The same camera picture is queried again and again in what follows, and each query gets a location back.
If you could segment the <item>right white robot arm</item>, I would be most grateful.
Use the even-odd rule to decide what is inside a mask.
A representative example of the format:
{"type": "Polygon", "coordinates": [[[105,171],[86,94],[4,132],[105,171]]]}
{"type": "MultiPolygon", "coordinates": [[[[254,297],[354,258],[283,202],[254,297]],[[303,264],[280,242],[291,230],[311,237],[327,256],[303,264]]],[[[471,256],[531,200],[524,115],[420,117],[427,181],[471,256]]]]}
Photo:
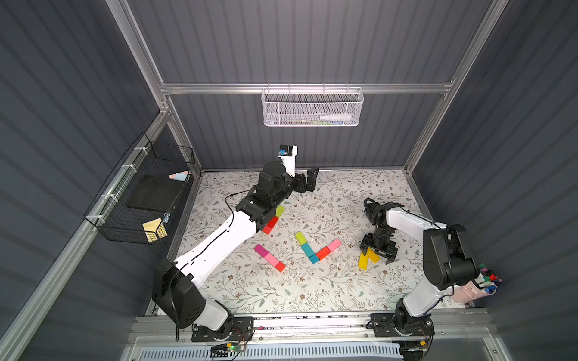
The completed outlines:
{"type": "Polygon", "coordinates": [[[456,287],[477,278],[480,268],[474,260],[467,230],[461,225],[446,225],[407,210],[396,202],[364,200],[364,214],[374,231],[366,234],[360,245],[362,254],[370,252],[392,263],[397,244],[392,237],[401,231],[422,246],[424,277],[397,303],[395,319],[400,323],[422,319],[456,287]]]}

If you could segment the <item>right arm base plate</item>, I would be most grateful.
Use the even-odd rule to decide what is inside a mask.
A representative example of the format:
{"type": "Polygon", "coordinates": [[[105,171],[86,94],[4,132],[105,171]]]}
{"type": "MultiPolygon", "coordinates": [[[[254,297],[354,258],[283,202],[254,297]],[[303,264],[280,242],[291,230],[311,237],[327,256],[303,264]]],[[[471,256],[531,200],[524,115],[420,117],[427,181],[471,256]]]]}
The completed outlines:
{"type": "Polygon", "coordinates": [[[410,317],[395,313],[373,313],[367,327],[375,337],[411,337],[435,335],[434,324],[430,317],[410,317]]]}

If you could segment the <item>lime green block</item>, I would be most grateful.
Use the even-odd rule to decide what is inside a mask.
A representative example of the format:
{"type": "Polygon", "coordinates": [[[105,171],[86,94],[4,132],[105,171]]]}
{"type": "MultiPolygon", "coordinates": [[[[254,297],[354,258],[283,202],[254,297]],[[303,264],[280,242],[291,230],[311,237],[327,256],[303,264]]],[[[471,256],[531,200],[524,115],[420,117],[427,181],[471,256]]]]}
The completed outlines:
{"type": "Polygon", "coordinates": [[[300,245],[305,245],[307,243],[306,237],[301,232],[296,233],[295,237],[300,245]]]}
{"type": "Polygon", "coordinates": [[[283,215],[284,210],[285,210],[285,208],[284,208],[283,206],[281,206],[281,205],[278,206],[277,209],[276,209],[276,214],[275,214],[275,216],[277,216],[277,218],[280,218],[280,217],[283,215]]]}

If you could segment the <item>magenta block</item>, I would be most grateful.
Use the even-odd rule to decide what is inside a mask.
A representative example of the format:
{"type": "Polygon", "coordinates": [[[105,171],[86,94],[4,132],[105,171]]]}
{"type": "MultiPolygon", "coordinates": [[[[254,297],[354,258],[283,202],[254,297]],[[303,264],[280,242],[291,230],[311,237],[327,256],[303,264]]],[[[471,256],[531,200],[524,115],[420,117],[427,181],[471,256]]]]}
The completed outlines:
{"type": "Polygon", "coordinates": [[[254,250],[262,257],[266,257],[266,255],[269,254],[269,252],[261,245],[256,245],[254,250]]]}

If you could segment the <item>yellow block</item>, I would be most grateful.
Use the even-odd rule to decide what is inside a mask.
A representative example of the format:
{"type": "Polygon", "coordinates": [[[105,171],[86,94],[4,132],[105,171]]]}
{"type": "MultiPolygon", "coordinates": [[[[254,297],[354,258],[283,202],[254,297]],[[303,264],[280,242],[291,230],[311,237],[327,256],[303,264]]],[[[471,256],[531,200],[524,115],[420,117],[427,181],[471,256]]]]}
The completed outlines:
{"type": "Polygon", "coordinates": [[[367,270],[368,261],[369,261],[369,256],[367,254],[361,253],[360,257],[359,257],[358,268],[363,269],[363,270],[367,270]]]}
{"type": "Polygon", "coordinates": [[[381,257],[375,253],[375,251],[371,248],[367,250],[367,257],[373,262],[378,263],[381,257]]]}

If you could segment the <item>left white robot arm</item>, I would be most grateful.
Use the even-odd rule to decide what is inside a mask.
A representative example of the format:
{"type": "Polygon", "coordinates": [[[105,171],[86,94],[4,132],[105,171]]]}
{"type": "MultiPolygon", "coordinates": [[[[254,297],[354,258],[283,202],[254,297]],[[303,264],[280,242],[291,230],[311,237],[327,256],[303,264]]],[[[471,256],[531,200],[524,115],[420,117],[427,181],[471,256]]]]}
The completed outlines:
{"type": "Polygon", "coordinates": [[[280,145],[277,159],[263,167],[256,185],[240,192],[241,201],[230,209],[230,216],[221,226],[192,251],[175,260],[160,261],[154,273],[152,299],[176,329],[197,325],[214,332],[230,332],[231,311],[220,302],[206,299],[200,289],[239,245],[265,230],[292,193],[315,190],[319,168],[298,174],[297,154],[297,146],[280,145]]]}

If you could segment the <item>pink block bottom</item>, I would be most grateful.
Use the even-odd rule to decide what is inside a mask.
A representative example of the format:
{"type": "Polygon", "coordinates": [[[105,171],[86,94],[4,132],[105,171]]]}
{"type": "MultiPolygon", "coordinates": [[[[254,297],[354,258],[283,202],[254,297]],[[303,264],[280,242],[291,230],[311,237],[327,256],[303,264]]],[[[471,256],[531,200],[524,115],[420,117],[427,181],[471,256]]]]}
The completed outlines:
{"type": "Polygon", "coordinates": [[[272,254],[267,254],[264,258],[273,267],[279,264],[279,261],[272,254]]]}

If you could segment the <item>long red block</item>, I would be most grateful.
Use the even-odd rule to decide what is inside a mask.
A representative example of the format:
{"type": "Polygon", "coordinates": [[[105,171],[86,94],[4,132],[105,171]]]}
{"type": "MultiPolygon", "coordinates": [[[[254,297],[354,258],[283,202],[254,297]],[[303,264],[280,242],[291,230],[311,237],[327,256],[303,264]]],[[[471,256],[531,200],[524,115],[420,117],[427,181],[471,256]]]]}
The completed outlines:
{"type": "Polygon", "coordinates": [[[278,223],[278,217],[274,217],[271,221],[269,221],[269,223],[267,224],[267,228],[269,230],[272,230],[276,224],[278,223]]]}

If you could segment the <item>teal rectangular block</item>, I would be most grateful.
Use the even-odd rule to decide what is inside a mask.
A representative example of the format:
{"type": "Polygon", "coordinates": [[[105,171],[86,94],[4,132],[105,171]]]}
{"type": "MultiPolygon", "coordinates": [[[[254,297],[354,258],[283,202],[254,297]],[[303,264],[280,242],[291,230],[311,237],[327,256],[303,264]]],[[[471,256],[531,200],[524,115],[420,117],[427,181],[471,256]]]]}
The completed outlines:
{"type": "Polygon", "coordinates": [[[308,243],[301,245],[302,250],[305,252],[308,258],[315,256],[315,252],[311,249],[308,243]]]}

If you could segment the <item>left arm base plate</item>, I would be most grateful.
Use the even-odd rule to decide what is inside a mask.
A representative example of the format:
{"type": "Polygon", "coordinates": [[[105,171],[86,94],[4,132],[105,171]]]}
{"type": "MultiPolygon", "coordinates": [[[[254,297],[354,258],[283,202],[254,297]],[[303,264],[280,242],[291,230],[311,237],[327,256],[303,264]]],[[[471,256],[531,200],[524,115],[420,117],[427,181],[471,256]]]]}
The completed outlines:
{"type": "Polygon", "coordinates": [[[192,342],[245,342],[254,331],[254,318],[233,316],[217,331],[196,324],[192,330],[192,342]]]}

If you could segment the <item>pink block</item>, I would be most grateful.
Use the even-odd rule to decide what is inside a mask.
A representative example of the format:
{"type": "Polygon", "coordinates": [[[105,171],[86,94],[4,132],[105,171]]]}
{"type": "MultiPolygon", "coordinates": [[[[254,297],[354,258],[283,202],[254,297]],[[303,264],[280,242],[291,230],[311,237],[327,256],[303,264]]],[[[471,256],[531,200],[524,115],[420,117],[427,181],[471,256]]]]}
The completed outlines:
{"type": "Polygon", "coordinates": [[[342,242],[339,239],[335,239],[334,241],[332,241],[329,245],[328,245],[328,249],[330,252],[335,251],[340,245],[342,244],[342,242]]]}
{"type": "Polygon", "coordinates": [[[267,254],[264,258],[273,267],[279,264],[279,261],[272,254],[267,254]]]}

